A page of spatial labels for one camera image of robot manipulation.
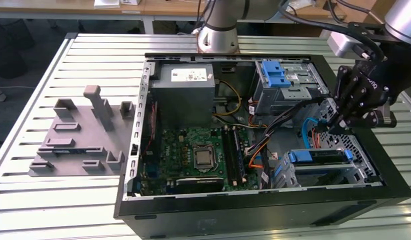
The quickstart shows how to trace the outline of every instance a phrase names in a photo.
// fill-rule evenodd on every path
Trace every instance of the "blue plastic clip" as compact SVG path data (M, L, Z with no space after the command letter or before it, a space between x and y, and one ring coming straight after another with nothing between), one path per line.
M313 162L313 156L310 151L295 151L298 162Z
M297 156L293 154L293 152L289 153L290 162L295 163L298 161Z
M271 88L289 88L291 82L286 78L286 70L278 61L263 61L263 72L270 81Z
M354 160L354 154L353 154L350 149L345 150L345 155L346 155L346 158L349 159L349 161L351 162Z

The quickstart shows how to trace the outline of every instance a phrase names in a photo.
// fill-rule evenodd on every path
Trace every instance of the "aluminum table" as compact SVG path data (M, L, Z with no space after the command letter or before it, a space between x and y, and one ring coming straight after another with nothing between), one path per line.
M311 37L239 38L249 54L323 55L337 71L353 60L334 56L326 40ZM102 86L110 103L137 102L145 53L194 53L195 38L175 35L79 34L67 38L0 150L0 239L138 240L114 219L119 176L30 177L30 164L51 127L59 98L90 105L86 85ZM397 128L374 132L411 186L411 99L391 107ZM339 226L222 234L189 239L267 240L411 239L411 199L382 207Z

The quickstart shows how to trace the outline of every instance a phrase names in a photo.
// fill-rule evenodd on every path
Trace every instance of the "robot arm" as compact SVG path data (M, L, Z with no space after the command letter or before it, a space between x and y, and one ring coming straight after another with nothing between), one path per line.
M345 127L395 127L390 105L411 87L411 0L398 0L386 15L386 24L351 22L349 29L379 44L383 61L373 61L370 49L353 38L334 32L329 39L335 54L349 51L358 59L355 66L341 66L334 99L338 114L329 122L330 131L342 133Z
M385 24L350 22L347 28L310 21L285 9L287 0L209 0L206 25L198 35L203 53L237 53L238 19L270 19L279 11L294 22L333 31L329 45L339 57L355 57L355 66L341 66L334 91L338 113L326 131L347 127L394 127L389 106L411 86L411 0L398 0Z
M239 52L238 20L267 20L277 12L275 0L209 0L206 23L198 35L199 51L219 54Z

